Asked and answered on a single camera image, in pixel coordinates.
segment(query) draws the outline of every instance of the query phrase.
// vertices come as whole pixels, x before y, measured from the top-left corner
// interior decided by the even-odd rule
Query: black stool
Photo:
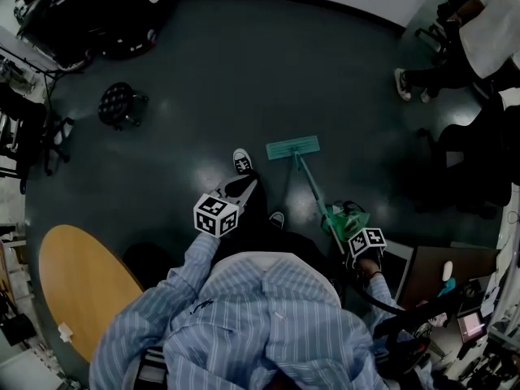
[[[131,116],[136,98],[144,102],[148,101],[148,97],[136,93],[126,82],[113,84],[99,102],[99,119],[116,130],[123,130],[121,126],[123,120],[129,121],[134,126],[140,126],[141,123]]]

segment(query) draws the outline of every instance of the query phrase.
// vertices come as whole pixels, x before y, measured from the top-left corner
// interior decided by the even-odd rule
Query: blue striped shirt
[[[200,234],[182,267],[115,317],[93,356],[93,390],[121,389],[130,363],[157,344],[168,388],[262,389],[278,370],[301,388],[386,388],[366,324],[303,266],[280,260],[264,272],[244,259],[202,289],[218,246]],[[369,293],[396,305],[381,275]],[[390,316],[374,308],[371,324]],[[421,380],[432,388],[428,371]]]

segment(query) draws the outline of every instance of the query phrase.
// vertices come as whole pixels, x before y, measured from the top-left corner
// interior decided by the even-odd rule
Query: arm
[[[474,18],[480,14],[482,10],[484,10],[484,5],[480,0],[470,0],[462,5],[453,15],[448,19],[449,21],[456,21],[459,24],[462,24],[462,21],[465,17],[470,16]]]
[[[90,365],[93,390],[121,388],[130,362],[156,345],[170,318],[197,299],[219,243],[212,236],[199,234],[186,252],[182,267],[171,269],[166,280],[145,291],[115,316]]]
[[[359,261],[359,266],[363,269],[366,274],[366,277],[370,279],[370,283],[368,285],[367,292],[377,299],[389,306],[394,308],[400,308],[400,306],[392,299],[390,295],[390,291],[388,290],[387,282],[384,279],[384,276],[381,273],[378,273],[379,266],[372,260],[361,259]],[[377,306],[372,306],[370,311],[370,333],[374,334],[374,329],[377,325],[382,323],[386,319],[393,318],[393,314],[390,314],[386,310],[382,310]],[[401,331],[399,333],[399,341],[402,340],[411,340],[413,337],[406,331]],[[376,353],[381,352],[384,346],[384,338],[380,340],[376,340],[374,342],[374,351]],[[427,362],[427,364],[418,371],[418,377],[421,381],[423,388],[433,389],[433,379],[431,378],[431,363]]]

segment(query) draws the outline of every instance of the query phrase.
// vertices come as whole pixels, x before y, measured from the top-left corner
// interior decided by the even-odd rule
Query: gray floor
[[[411,29],[433,19],[422,9]],[[251,154],[272,210],[288,229],[316,240],[320,232],[310,189],[289,160],[269,162],[265,144],[317,135],[308,156],[327,200],[350,199],[371,213],[370,225],[407,245],[461,241],[494,246],[499,218],[455,210],[415,214],[421,156],[415,132],[438,134],[468,124],[479,111],[470,89],[445,90],[428,105],[404,103],[394,67],[429,67],[430,46],[368,20],[276,0],[182,0],[157,47],[124,61],[96,59],[84,75],[59,82],[61,115],[76,119],[67,141],[71,161],[55,175],[31,174],[28,241],[38,310],[51,347],[69,375],[86,381],[87,364],[59,334],[39,285],[41,239],[54,225],[75,225],[121,255],[132,243],[155,241],[182,258],[196,236],[192,208],[202,193],[232,176],[232,152]],[[115,132],[101,124],[104,90],[127,81],[149,95],[140,128]]]

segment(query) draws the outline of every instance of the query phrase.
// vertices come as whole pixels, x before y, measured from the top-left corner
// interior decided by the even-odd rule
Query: white sneaker
[[[284,229],[285,217],[280,211],[273,212],[271,217],[269,217],[269,221],[279,230]]]
[[[424,104],[426,104],[427,102],[430,102],[431,100],[431,97],[430,95],[428,94],[428,88],[426,88],[424,91],[422,91],[421,93],[421,102],[423,102]]]
[[[396,68],[393,72],[393,76],[396,79],[397,92],[403,100],[409,101],[412,98],[412,94],[410,92],[412,87],[403,78],[404,71],[404,69]]]
[[[253,169],[251,158],[244,149],[237,149],[233,153],[233,163],[235,163],[236,173],[243,175]]]

